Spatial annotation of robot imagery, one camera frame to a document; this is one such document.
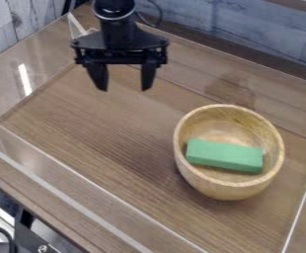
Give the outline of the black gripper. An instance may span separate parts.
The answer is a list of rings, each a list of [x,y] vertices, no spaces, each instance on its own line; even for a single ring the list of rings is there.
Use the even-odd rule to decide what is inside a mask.
[[[168,39],[142,30],[134,20],[102,22],[100,30],[69,42],[75,62],[87,66],[96,88],[108,91],[108,64],[142,65],[142,90],[154,85],[155,71],[167,64]]]

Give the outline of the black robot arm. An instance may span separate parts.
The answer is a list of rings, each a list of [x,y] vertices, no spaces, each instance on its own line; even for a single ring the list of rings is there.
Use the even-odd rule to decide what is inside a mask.
[[[135,0],[94,0],[92,13],[100,30],[76,39],[69,46],[96,88],[108,91],[108,65],[136,64],[142,67],[142,90],[154,85],[155,73],[167,64],[168,39],[138,26]]]

